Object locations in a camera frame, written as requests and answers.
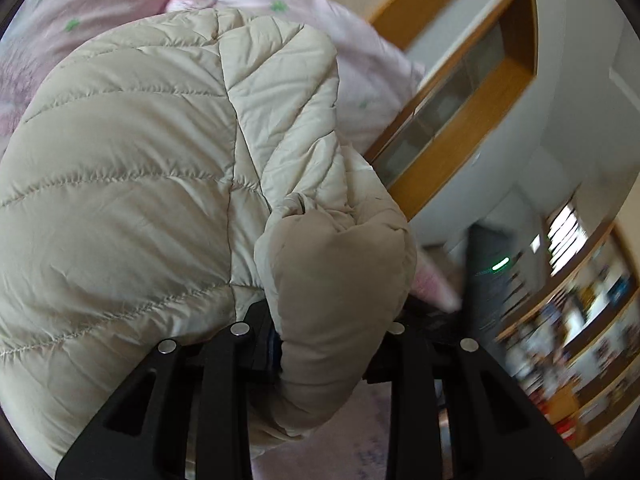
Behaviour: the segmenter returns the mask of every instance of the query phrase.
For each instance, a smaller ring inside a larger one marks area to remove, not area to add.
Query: pillow
[[[25,0],[0,39],[0,156],[35,91],[62,59],[167,0]]]

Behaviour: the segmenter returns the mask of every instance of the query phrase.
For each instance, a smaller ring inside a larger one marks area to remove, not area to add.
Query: white wall
[[[615,0],[566,0],[560,82],[543,146],[573,181],[640,162],[640,114],[610,78],[616,59],[638,88],[640,46]]]
[[[553,155],[538,146],[520,174],[518,185],[536,210],[546,217],[571,195],[577,182],[569,178]]]
[[[573,202],[587,234],[593,233],[605,218],[617,214],[637,176],[638,171],[616,176],[598,174],[580,184]]]
[[[437,67],[499,0],[454,0],[408,51]],[[421,244],[443,243],[484,218],[516,183],[540,144],[558,83],[564,38],[564,0],[537,0],[538,76],[504,121],[482,142],[477,156],[411,221]]]

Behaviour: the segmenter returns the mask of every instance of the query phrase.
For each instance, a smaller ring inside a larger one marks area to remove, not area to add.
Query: beige puffer jacket
[[[334,132],[337,86],[324,34],[210,9],[116,28],[47,77],[0,164],[0,404],[51,475],[159,340],[265,294],[283,371],[254,449],[348,398],[415,250]]]

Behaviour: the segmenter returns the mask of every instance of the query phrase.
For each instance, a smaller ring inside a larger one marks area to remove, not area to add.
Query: black device
[[[467,230],[462,333],[476,339],[504,367],[506,352],[498,341],[507,299],[513,236],[480,223]]]
[[[80,434],[56,480],[184,478],[198,384],[197,480],[251,479],[246,387],[275,381],[278,361],[265,301],[204,344],[162,341]],[[392,383],[387,480],[442,478],[436,378],[447,399],[455,478],[584,478],[571,449],[473,339],[433,343],[409,324],[386,335],[365,378]]]

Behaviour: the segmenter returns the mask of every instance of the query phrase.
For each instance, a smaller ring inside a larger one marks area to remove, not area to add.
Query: metal screw
[[[404,332],[404,325],[402,323],[394,321],[391,325],[389,325],[389,328],[387,328],[386,331],[393,335],[400,335]]]
[[[233,323],[233,325],[231,325],[231,333],[233,335],[244,335],[246,333],[248,333],[250,330],[249,325],[247,325],[247,323]]]
[[[158,344],[158,351],[161,354],[170,354],[177,348],[177,344],[173,339],[165,339]]]
[[[465,337],[462,341],[460,341],[460,348],[462,348],[465,352],[475,352],[480,348],[480,345],[475,339]]]

